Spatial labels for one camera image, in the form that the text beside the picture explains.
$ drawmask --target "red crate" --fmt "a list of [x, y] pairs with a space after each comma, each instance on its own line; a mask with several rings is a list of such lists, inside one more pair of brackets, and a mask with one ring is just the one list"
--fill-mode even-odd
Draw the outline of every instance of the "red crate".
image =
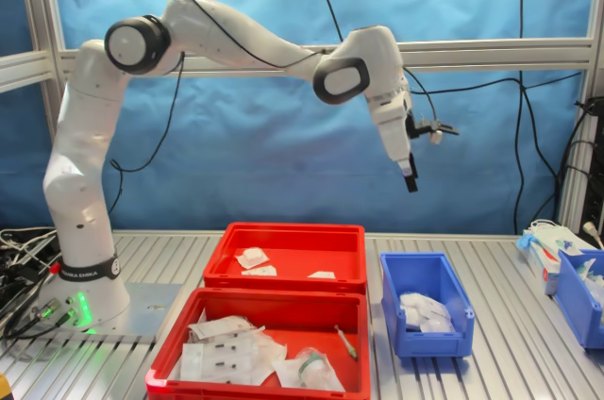
[[[235, 258], [259, 247], [277, 276], [242, 275]], [[308, 278], [331, 271], [336, 279]], [[365, 294], [364, 230], [359, 225], [233, 223], [204, 271], [208, 287]]]
[[[266, 334], [287, 345], [287, 358], [311, 346], [327, 355], [345, 392], [281, 388], [276, 374], [262, 386], [175, 381], [166, 378], [187, 341], [188, 325], [202, 311], [208, 320], [229, 315], [246, 317], [253, 325], [266, 326]], [[359, 360], [348, 354], [334, 330], [338, 325], [357, 349]], [[365, 296], [352, 293], [270, 292], [238, 289], [195, 290], [145, 377], [150, 400], [365, 400], [370, 397], [369, 344]]]

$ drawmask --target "metal table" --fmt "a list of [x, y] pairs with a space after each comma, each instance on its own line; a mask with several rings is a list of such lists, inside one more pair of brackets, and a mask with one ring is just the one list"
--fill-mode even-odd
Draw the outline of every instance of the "metal table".
[[[118, 231], [123, 276], [132, 282], [182, 283], [176, 311], [202, 273], [222, 232]], [[579, 346], [556, 303], [540, 286], [514, 238], [369, 234], [366, 238], [372, 398], [578, 399], [604, 398], [604, 352]], [[470, 358], [393, 356], [381, 300], [379, 252], [442, 251], [475, 309]], [[170, 325], [164, 328], [162, 342]], [[0, 359], [15, 398], [143, 399], [144, 374], [158, 344], [70, 340], [25, 342]]]

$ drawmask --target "blue bin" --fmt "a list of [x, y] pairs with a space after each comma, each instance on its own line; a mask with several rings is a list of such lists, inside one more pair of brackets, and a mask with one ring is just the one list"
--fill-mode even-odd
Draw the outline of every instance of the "blue bin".
[[[443, 253], [380, 254], [384, 268], [381, 306], [388, 335], [400, 358], [461, 357], [472, 354], [474, 310]], [[456, 332], [407, 332], [402, 293], [418, 292], [446, 306]]]
[[591, 258], [596, 261], [590, 271], [604, 275], [604, 252], [582, 251], [582, 256], [568, 257], [560, 251], [560, 275], [556, 301], [566, 321], [584, 348], [604, 348], [604, 326], [600, 324], [602, 307], [589, 293], [577, 274], [577, 268]]

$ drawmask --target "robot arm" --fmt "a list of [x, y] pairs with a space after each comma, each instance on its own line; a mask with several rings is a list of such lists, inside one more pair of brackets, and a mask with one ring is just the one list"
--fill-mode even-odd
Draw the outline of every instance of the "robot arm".
[[364, 93], [386, 152], [410, 191], [416, 191], [417, 176], [410, 138], [442, 129], [438, 123], [415, 126], [400, 53], [384, 26], [355, 30], [325, 54], [286, 42], [211, 0], [170, 0], [159, 18], [147, 15], [113, 25], [104, 42], [85, 42], [78, 52], [44, 178], [62, 259], [59, 276], [42, 288], [40, 302], [56, 299], [75, 309], [75, 319], [63, 327], [104, 323], [128, 306], [101, 172], [129, 79], [170, 72], [184, 51], [239, 68], [282, 69], [310, 82], [331, 105]]
[[364, 93], [388, 156], [401, 168], [410, 192], [417, 173], [410, 138], [453, 132], [438, 123], [415, 128], [403, 62], [390, 29], [374, 25], [354, 30], [331, 54], [286, 42], [237, 10], [211, 0], [171, 0], [161, 16], [130, 18], [112, 26], [105, 38], [111, 62], [133, 75], [156, 73], [163, 58], [193, 51], [239, 68], [283, 69], [312, 83], [331, 105]]

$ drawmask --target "aluminum frame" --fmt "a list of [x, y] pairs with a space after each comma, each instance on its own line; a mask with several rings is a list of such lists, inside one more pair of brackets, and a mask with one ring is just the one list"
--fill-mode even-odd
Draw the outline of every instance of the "aluminum frame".
[[[62, 33], [58, 0], [25, 0], [34, 53], [20, 58], [0, 58], [0, 92], [40, 82], [51, 137], [56, 133], [64, 83], [73, 68], [76, 50], [67, 50]], [[438, 42], [404, 42], [399, 50], [406, 65], [418, 72], [469, 72], [517, 70], [583, 70], [579, 99], [604, 93], [602, 13], [604, 0], [592, 0], [590, 24], [585, 38], [495, 39]], [[310, 49], [333, 49], [334, 45], [310, 45]], [[277, 69], [234, 69], [205, 58], [187, 57], [187, 77], [278, 76]], [[592, 141], [596, 119], [587, 118], [579, 133]], [[570, 161], [588, 170], [591, 146], [578, 144]], [[561, 221], [578, 231], [587, 181], [575, 171], [563, 187]]]

